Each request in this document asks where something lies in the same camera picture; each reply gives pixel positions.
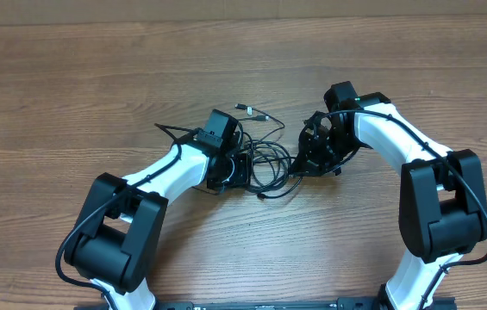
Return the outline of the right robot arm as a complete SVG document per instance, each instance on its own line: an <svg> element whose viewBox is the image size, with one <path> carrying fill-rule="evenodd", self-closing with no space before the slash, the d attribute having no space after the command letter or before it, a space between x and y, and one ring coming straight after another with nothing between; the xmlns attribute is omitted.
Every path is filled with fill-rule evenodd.
<svg viewBox="0 0 487 310"><path fill-rule="evenodd" d="M351 82L323 96L326 112L304 122L289 173L340 173L361 148L377 152L400 177L398 226L405 245L395 274L375 297L340 297L338 309L454 309L434 292L448 271L487 261L487 200L479 157L454 151L406 121L380 92L358 95Z"/></svg>

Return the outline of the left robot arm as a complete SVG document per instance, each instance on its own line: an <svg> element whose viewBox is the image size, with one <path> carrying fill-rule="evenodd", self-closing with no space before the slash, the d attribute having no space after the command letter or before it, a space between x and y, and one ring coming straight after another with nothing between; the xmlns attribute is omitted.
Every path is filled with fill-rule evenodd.
<svg viewBox="0 0 487 310"><path fill-rule="evenodd" d="M215 109L204 127L180 137L176 127L159 129L172 138L169 152L125 177L98 176L56 254L59 278L98 291L101 309L154 309L147 274L168 206L202 182L224 189L248 169L236 156L242 125L229 114Z"/></svg>

